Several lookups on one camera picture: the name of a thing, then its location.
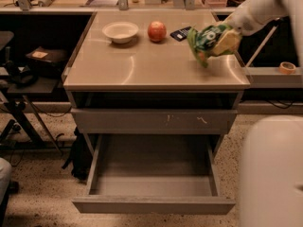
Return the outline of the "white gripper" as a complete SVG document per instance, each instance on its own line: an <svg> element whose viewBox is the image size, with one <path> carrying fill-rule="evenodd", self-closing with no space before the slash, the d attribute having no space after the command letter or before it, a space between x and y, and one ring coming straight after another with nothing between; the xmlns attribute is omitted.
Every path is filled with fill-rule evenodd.
<svg viewBox="0 0 303 227"><path fill-rule="evenodd" d="M211 56L234 53L241 42L242 36L251 36L264 27L258 13L249 6L237 7L224 22L234 29L225 31L210 50Z"/></svg>

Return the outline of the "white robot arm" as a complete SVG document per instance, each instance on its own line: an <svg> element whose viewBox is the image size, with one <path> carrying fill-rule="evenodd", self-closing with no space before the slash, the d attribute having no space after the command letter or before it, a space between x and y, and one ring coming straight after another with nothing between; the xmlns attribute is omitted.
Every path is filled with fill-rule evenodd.
<svg viewBox="0 0 303 227"><path fill-rule="evenodd" d="M303 0L246 0L225 22L242 36L270 21L291 20L303 66ZM303 227L303 118L274 115L257 122L241 151L240 227Z"/></svg>

